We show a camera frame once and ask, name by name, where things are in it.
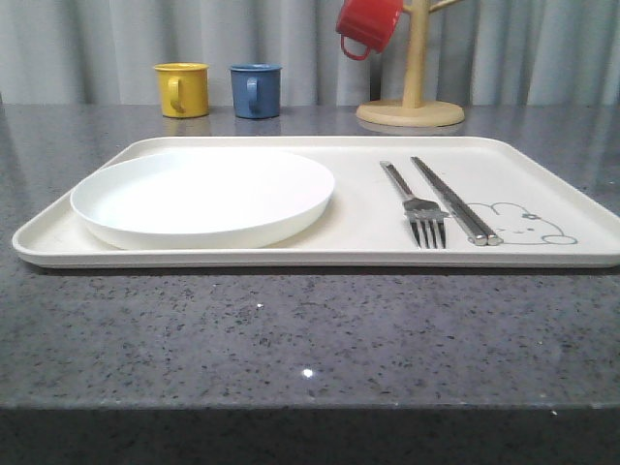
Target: curtain fold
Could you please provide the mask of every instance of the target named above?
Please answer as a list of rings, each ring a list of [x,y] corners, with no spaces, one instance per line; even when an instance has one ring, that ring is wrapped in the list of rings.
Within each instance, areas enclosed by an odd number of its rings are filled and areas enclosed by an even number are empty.
[[[340,51],[343,0],[0,0],[4,103],[157,104],[152,66],[209,65],[211,105],[229,66],[283,66],[282,103],[400,98],[409,18],[382,54]],[[463,0],[431,15],[424,96],[460,105],[617,105],[620,0]]]

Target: wooden stand base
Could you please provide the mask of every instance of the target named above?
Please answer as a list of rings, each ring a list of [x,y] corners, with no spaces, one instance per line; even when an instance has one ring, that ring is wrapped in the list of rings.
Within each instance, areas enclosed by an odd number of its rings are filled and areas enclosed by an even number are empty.
[[[359,119],[388,126],[427,128],[449,126],[465,119],[463,108],[447,102],[424,102],[419,108],[403,108],[401,100],[376,100],[357,108]]]

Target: red mug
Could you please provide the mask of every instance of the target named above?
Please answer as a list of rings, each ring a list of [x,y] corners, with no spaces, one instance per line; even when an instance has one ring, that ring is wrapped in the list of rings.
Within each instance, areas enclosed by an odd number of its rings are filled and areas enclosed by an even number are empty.
[[[367,58],[371,49],[383,51],[402,10],[403,0],[345,0],[336,22],[342,51],[354,60]],[[345,47],[345,37],[364,44],[366,51],[362,55],[349,52]]]

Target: yellow mug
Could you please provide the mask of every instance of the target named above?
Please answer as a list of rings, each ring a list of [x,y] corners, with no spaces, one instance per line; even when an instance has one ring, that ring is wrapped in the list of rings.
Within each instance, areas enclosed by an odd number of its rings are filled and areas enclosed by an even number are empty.
[[[163,63],[153,67],[164,116],[193,118],[209,114],[207,68],[203,63]]]

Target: blue mug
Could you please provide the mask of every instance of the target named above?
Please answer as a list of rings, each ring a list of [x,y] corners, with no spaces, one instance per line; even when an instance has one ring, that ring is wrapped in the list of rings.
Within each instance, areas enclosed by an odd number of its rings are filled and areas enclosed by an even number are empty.
[[[280,114],[279,65],[231,66],[234,114],[241,118],[272,118]]]

